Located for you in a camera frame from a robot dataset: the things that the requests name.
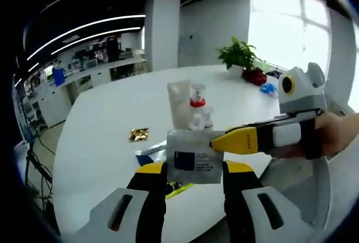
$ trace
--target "window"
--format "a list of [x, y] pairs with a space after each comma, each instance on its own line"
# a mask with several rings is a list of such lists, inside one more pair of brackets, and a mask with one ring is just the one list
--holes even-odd
[[357, 47], [357, 58], [355, 62], [355, 74], [352, 91], [349, 97], [349, 106], [359, 112], [359, 27], [354, 24], [355, 42]]
[[316, 62], [327, 73], [330, 23], [322, 0], [251, 0], [248, 43], [257, 56], [288, 70]]
[[52, 75], [52, 65], [48, 66], [45, 68], [45, 74], [46, 74], [46, 77]]
[[145, 50], [145, 26], [142, 27], [141, 30], [141, 49]]

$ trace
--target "cabinet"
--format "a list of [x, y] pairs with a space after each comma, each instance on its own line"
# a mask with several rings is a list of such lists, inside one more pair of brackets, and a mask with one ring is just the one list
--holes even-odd
[[38, 95], [38, 103], [48, 128], [66, 120], [71, 110], [66, 87], [51, 88], [46, 93]]
[[105, 69], [91, 74], [91, 82], [94, 88], [111, 82], [110, 70]]

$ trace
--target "blue object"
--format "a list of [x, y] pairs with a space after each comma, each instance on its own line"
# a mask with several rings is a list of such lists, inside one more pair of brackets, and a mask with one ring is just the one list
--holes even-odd
[[54, 77], [56, 87], [60, 86], [65, 82], [65, 71], [63, 68], [60, 69], [53, 69], [52, 75]]
[[137, 160], [139, 161], [140, 166], [144, 166], [148, 163], [154, 163], [154, 161], [148, 155], [136, 155]]
[[260, 87], [260, 91], [271, 96], [276, 97], [278, 95], [278, 89], [272, 83], [264, 83]]

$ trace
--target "white pillar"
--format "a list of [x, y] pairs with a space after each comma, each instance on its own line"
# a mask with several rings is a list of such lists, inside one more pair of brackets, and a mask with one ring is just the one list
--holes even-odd
[[126, 48], [132, 48], [132, 50], [140, 49], [138, 33], [121, 34], [121, 49], [124, 51]]
[[329, 8], [332, 54], [325, 92], [338, 104], [348, 103], [355, 74], [356, 44], [353, 22]]
[[148, 71], [177, 68], [180, 0], [147, 0], [145, 12]]

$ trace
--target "ceiling light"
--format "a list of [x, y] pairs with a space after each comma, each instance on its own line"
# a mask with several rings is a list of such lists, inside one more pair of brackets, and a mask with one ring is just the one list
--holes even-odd
[[62, 41], [63, 43], [69, 43], [69, 42], [72, 42], [72, 41], [75, 41], [76, 39], [80, 38], [77, 34], [73, 35], [72, 37], [70, 38], [67, 38], [65, 39], [64, 41]]
[[30, 72], [32, 69], [34, 69], [37, 65], [39, 65], [39, 62], [38, 62], [37, 64], [35, 64], [32, 68], [30, 68], [30, 69], [28, 70], [28, 72]]
[[55, 53], [65, 49], [65, 48], [67, 48], [67, 47], [69, 47], [71, 45], [74, 45], [74, 44], [76, 44], [78, 42], [81, 42], [81, 41], [84, 41], [84, 40], [87, 40], [87, 39], [91, 39], [91, 38], [96, 37], [96, 36], [105, 35], [105, 34], [111, 34], [111, 33], [117, 33], [119, 31], [131, 31], [131, 30], [140, 30], [140, 29], [141, 29], [141, 27], [132, 27], [132, 28], [124, 28], [124, 29], [119, 29], [119, 30], [113, 30], [113, 31], [106, 31], [106, 32], [100, 33], [100, 34], [94, 34], [94, 35], [82, 38], [80, 40], [77, 40], [75, 42], [72, 42], [71, 44], [65, 45], [64, 47], [59, 48], [58, 50], [52, 52], [51, 55], [54, 55]]
[[21, 82], [21, 79], [18, 80], [17, 83], [15, 83], [15, 87], [17, 86], [17, 84], [19, 84]]
[[57, 39], [61, 38], [61, 37], [64, 37], [65, 35], [69, 34], [69, 33], [72, 33], [74, 31], [77, 31], [77, 30], [80, 30], [82, 28], [85, 28], [85, 27], [88, 27], [88, 26], [91, 26], [91, 25], [94, 25], [94, 24], [98, 24], [98, 23], [101, 23], [101, 22], [106, 22], [106, 21], [112, 21], [112, 20], [121, 20], [121, 19], [133, 19], [133, 18], [136, 18], [136, 17], [145, 17], [146, 15], [131, 15], [131, 16], [122, 16], [122, 17], [111, 17], [109, 19], [105, 19], [105, 20], [98, 20], [98, 21], [94, 21], [94, 22], [91, 22], [91, 23], [88, 23], [88, 24], [85, 24], [83, 26], [80, 26], [80, 27], [77, 27], [77, 28], [74, 28], [70, 31], [67, 31], [66, 33], [64, 34], [61, 34], [59, 35], [58, 37], [55, 37], [54, 39], [50, 40], [49, 42], [47, 42], [46, 44], [42, 45], [40, 48], [38, 48], [33, 54], [31, 54], [26, 60], [28, 61], [29, 59], [31, 59], [35, 54], [37, 54], [40, 50], [42, 50], [44, 47], [50, 45], [52, 42], [56, 41]]

